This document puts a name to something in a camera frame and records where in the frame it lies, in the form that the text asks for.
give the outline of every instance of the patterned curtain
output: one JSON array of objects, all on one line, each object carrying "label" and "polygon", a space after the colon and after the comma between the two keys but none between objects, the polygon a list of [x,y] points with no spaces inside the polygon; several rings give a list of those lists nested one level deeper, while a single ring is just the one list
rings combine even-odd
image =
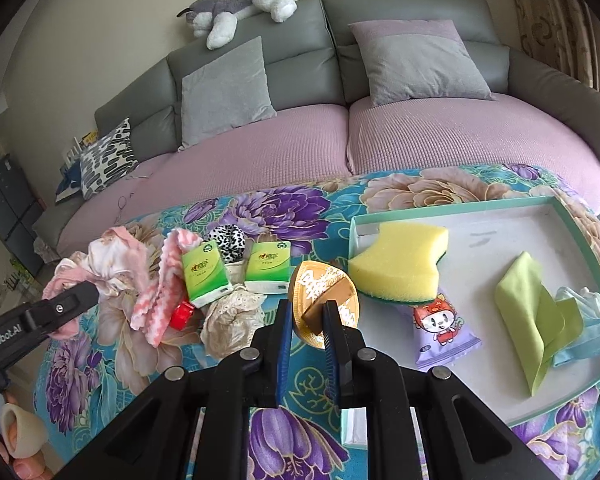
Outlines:
[{"label": "patterned curtain", "polygon": [[582,0],[514,0],[525,54],[598,89],[589,7]]}]

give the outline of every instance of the cartoon character packaging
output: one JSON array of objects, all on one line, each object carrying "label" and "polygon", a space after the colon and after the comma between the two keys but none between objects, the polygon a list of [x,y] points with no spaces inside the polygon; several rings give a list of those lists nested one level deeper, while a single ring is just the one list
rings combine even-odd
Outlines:
[{"label": "cartoon character packaging", "polygon": [[416,366],[422,371],[455,361],[482,344],[441,290],[435,300],[413,308],[413,323]]}]

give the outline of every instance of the gray throw pillow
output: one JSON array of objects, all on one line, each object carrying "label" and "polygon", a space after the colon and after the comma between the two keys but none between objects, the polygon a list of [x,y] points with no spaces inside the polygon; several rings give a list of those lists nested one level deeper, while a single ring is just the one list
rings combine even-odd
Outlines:
[{"label": "gray throw pillow", "polygon": [[452,20],[349,25],[360,46],[373,106],[425,97],[493,100]]},{"label": "gray throw pillow", "polygon": [[182,147],[276,116],[254,38],[182,78]]}]

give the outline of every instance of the light green towel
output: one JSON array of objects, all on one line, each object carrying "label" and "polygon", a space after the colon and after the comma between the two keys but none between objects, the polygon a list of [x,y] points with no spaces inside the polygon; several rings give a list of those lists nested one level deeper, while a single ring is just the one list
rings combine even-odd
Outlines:
[{"label": "light green towel", "polygon": [[533,396],[554,354],[582,333],[578,304],[554,301],[542,286],[540,264],[526,251],[496,286],[495,300]]}]

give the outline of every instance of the sofa backrest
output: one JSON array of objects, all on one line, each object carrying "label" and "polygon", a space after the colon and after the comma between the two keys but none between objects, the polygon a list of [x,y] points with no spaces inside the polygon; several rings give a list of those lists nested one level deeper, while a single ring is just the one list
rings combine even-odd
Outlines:
[{"label": "sofa backrest", "polygon": [[[170,146],[177,148],[181,140],[182,78],[258,36],[262,38],[271,104],[276,110],[345,103],[322,4],[320,0],[299,0],[298,10],[284,23],[273,22],[268,14],[257,14],[238,23],[227,46],[209,50],[206,38],[200,38],[168,54],[96,110],[100,134],[106,135],[129,117],[131,142],[136,156],[141,154],[141,162],[169,151]],[[149,124],[154,130],[160,125],[153,138],[146,134]]]},{"label": "sofa backrest", "polygon": [[382,19],[454,20],[491,91],[507,92],[509,48],[498,41],[485,0],[299,0],[284,23],[256,14],[238,23],[227,46],[208,50],[199,38],[171,52],[96,110],[98,130],[105,135],[129,117],[138,160],[174,152],[182,137],[182,78],[257,36],[276,110],[351,104],[368,96],[369,86],[349,23]]},{"label": "sofa backrest", "polygon": [[486,0],[322,0],[336,45],[347,104],[369,95],[350,23],[368,20],[453,20],[492,92],[507,92],[509,48],[498,40]]}]

